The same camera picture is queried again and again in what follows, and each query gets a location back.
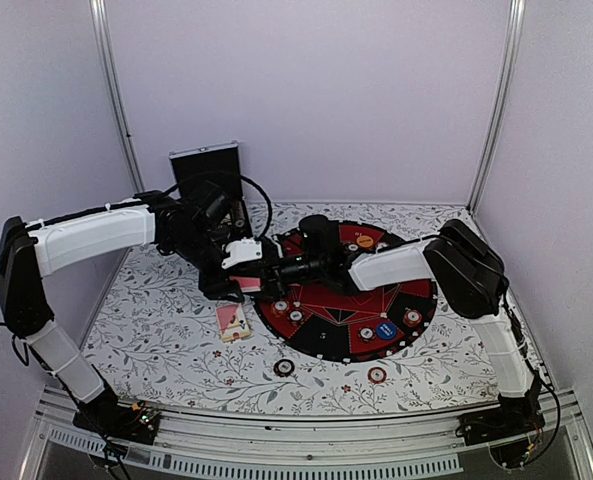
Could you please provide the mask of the orange chip stack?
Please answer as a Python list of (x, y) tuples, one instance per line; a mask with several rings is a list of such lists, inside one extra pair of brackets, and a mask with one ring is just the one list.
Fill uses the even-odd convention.
[(387, 374), (383, 368), (372, 367), (367, 372), (367, 378), (372, 384), (381, 384), (386, 381)]

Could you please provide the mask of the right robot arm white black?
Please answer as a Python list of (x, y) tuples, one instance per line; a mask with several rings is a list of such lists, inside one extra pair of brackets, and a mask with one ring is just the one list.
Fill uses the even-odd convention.
[(500, 257), (464, 222), (404, 240), (386, 230), (322, 215), (279, 236), (270, 297), (256, 301), (262, 323), (289, 347), (327, 361), (384, 358), (410, 347), (445, 301), (469, 320), (490, 357), (498, 406), (464, 415), (457, 433), (471, 443), (544, 426), (541, 380), (506, 303)]

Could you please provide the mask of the blue small blind button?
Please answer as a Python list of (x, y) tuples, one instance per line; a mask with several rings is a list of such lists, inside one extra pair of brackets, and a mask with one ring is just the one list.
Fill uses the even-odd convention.
[(379, 323), (375, 331), (380, 339), (387, 341), (395, 339), (399, 333), (396, 325), (389, 321)]

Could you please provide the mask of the red playing card deck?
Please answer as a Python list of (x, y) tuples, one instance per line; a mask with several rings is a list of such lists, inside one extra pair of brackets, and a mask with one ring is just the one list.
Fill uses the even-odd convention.
[(231, 276), (230, 280), (235, 282), (242, 293), (251, 294), (262, 290), (262, 280), (256, 277)]

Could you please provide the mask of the orange big blind button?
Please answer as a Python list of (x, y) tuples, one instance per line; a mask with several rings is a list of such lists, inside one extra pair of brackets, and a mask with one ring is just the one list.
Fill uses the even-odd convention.
[(356, 238), (356, 244), (361, 248), (371, 248), (374, 245), (374, 239), (369, 235), (360, 235)]

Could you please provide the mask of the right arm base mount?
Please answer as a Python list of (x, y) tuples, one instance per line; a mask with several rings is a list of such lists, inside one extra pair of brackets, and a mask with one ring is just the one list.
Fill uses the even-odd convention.
[(455, 436), (466, 446), (487, 444), (494, 463), (505, 469), (525, 467), (535, 456), (545, 420), (537, 410), (531, 417), (504, 412), (500, 407), (460, 415)]

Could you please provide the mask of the dark red chip stack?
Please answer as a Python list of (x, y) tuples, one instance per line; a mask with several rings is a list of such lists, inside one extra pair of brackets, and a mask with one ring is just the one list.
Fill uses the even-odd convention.
[(295, 365), (291, 360), (281, 359), (277, 361), (273, 366), (273, 371), (278, 377), (288, 377), (293, 374)]

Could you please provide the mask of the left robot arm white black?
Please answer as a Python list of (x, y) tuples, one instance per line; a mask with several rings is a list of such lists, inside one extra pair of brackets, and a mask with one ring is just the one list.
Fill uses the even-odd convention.
[(229, 272), (257, 242), (237, 226), (235, 204), (222, 187), (200, 180), (188, 199), (175, 197), (172, 189), (150, 190), (53, 218), (8, 218), (0, 236), (0, 327), (10, 333), (21, 360), (34, 357), (102, 433), (142, 421), (142, 413), (122, 406), (85, 357), (48, 289), (80, 265), (151, 246), (194, 267), (206, 295), (237, 297), (242, 290)]

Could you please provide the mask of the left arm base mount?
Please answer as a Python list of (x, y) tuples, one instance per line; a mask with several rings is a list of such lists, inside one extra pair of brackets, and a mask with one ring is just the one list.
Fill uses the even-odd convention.
[(160, 411), (136, 405), (124, 406), (114, 400), (82, 403), (73, 425), (100, 436), (153, 445), (160, 425)]

